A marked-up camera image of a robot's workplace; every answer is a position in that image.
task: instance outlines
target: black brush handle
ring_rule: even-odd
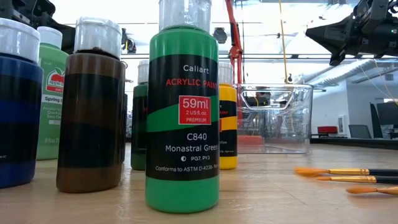
[[[398,177],[375,177],[378,184],[398,184]]]
[[[398,176],[398,170],[394,169],[369,169],[369,175],[378,176]]]

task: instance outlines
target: brush ferrule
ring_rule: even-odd
[[[340,181],[340,182],[355,182],[355,183],[377,183],[375,177],[330,177],[332,181]]]
[[[329,174],[369,175],[368,169],[330,169]]]
[[[398,195],[398,187],[389,187],[389,188],[377,189],[377,192],[384,193],[384,194]]]

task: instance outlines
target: yellow paint bottle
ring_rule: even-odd
[[[232,87],[230,63],[219,62],[220,83],[220,169],[235,169],[238,164],[238,133],[236,120],[236,89]]]

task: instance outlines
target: table surface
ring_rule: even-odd
[[[398,197],[349,195],[359,184],[317,182],[293,175],[296,166],[397,168],[398,151],[312,145],[304,155],[240,154],[235,170],[221,171],[219,204],[189,215],[157,212],[145,204],[143,172],[129,165],[129,145],[120,185],[90,194],[55,187],[56,161],[37,163],[32,183],[0,189],[0,223],[397,223]]]

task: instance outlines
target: bottle cap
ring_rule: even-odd
[[[210,31],[211,0],[160,0],[159,30],[195,26]]]
[[[21,22],[0,18],[0,53],[39,61],[40,34]]]
[[[233,69],[231,63],[218,62],[218,83],[233,84]]]
[[[142,60],[138,65],[138,84],[148,82],[149,76],[149,61]]]
[[[122,29],[109,20],[95,17],[81,17],[76,22],[75,49],[102,50],[120,58]]]
[[[51,44],[59,49],[62,46],[62,33],[51,27],[38,27],[37,31],[40,33],[40,43]]]

